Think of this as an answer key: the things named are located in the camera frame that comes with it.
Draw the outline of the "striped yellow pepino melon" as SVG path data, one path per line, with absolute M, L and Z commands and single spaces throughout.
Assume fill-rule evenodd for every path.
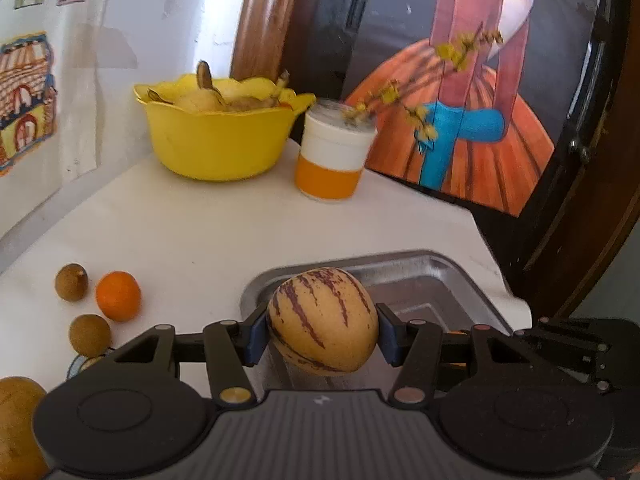
M 319 268 L 289 278 L 267 307 L 271 340 L 294 366 L 318 376 L 356 372 L 378 342 L 378 311 L 352 274 Z

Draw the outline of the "brown round fruit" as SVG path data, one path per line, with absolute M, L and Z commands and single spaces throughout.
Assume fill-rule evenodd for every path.
M 46 390 L 29 378 L 1 379 L 2 479 L 43 479 L 49 472 L 32 430 L 35 410 L 45 395 Z

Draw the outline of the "brown longan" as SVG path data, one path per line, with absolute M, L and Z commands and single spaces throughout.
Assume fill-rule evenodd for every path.
M 111 327 L 99 315 L 79 315 L 70 323 L 68 338 L 78 354 L 86 358 L 96 358 L 110 348 Z
M 56 274 L 54 288 L 58 296 L 68 302 L 76 302 L 86 296 L 88 273 L 79 263 L 69 263 Z

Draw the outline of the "banana peel in bowl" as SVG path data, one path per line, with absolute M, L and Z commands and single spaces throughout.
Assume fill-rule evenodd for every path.
M 268 92 L 262 98 L 254 96 L 254 94 L 251 94 L 248 90 L 241 87 L 240 84 L 236 84 L 234 87 L 229 87 L 226 91 L 222 91 L 221 88 L 214 85 L 209 65 L 204 60 L 198 62 L 195 77 L 198 88 L 213 89 L 222 96 L 224 102 L 226 102 L 227 109 L 221 113 L 239 113 L 278 107 L 280 105 L 280 96 L 290 80 L 290 73 L 285 70 L 280 73 L 276 82 L 270 80 Z M 146 97 L 152 102 L 175 106 L 175 100 L 190 91 L 179 94 L 175 98 L 167 99 L 166 96 L 162 96 L 157 90 L 149 88 L 146 92 Z

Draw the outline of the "painting of orange dress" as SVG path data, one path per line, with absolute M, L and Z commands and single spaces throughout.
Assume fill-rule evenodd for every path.
M 406 99 L 438 133 L 422 143 L 404 110 L 375 116 L 371 170 L 518 216 L 567 119 L 582 108 L 600 0 L 368 0 L 343 96 L 355 104 L 387 79 L 406 82 L 433 48 L 480 23 L 504 43 L 471 56 L 466 70 Z

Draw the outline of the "yellow flower branch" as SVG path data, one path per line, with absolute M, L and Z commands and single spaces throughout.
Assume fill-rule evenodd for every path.
M 430 118 L 431 112 L 424 106 L 408 105 L 406 99 L 436 81 L 462 73 L 468 67 L 474 53 L 490 49 L 494 44 L 501 46 L 503 43 L 504 39 L 499 29 L 486 29 L 484 24 L 480 23 L 472 34 L 462 32 L 453 40 L 436 44 L 432 54 L 432 58 L 436 58 L 433 65 L 427 61 L 426 65 L 406 82 L 387 79 L 378 88 L 369 91 L 364 98 L 342 111 L 345 124 L 350 126 L 364 124 L 383 110 L 400 106 L 418 135 L 418 141 L 422 143 L 435 141 L 438 133 L 434 120 Z

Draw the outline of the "small orange tangerine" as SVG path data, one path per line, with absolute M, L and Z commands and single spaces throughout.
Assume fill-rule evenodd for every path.
M 140 313 L 142 292 L 131 274 L 114 271 L 105 274 L 96 285 L 96 304 L 112 321 L 129 322 Z

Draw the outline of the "silver metal tray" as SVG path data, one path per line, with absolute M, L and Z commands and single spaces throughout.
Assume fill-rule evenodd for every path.
M 243 290 L 242 317 L 247 318 L 268 302 L 274 290 L 292 276 L 326 266 L 352 274 L 373 301 L 386 304 L 401 321 L 418 318 L 435 323 L 446 332 L 468 330 L 474 324 L 488 324 L 505 334 L 512 332 L 506 319 L 461 266 L 426 249 L 270 269 L 257 275 Z M 322 377 L 288 364 L 272 347 L 246 372 L 258 396 L 270 389 L 378 389 L 386 394 L 398 375 L 398 370 L 388 366 L 378 350 L 354 374 Z

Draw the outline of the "house drawings paper sheet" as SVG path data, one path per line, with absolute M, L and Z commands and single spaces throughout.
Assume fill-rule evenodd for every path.
M 98 166 L 106 0 L 1 0 L 1 231 Z

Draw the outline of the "yellow plastic bowl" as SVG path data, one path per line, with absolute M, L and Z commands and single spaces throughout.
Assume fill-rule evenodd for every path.
M 178 107 L 198 90 L 193 74 L 158 84 L 136 84 L 134 95 L 148 121 L 155 156 L 179 176 L 236 181 L 258 176 L 279 160 L 297 117 L 316 100 L 285 88 L 279 103 L 244 112 L 196 112 Z

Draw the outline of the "white and orange cup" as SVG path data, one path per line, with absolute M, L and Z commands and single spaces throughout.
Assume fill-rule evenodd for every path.
M 378 129 L 371 117 L 348 118 L 351 111 L 326 99 L 306 111 L 294 176 L 305 195 L 330 202 L 354 195 Z

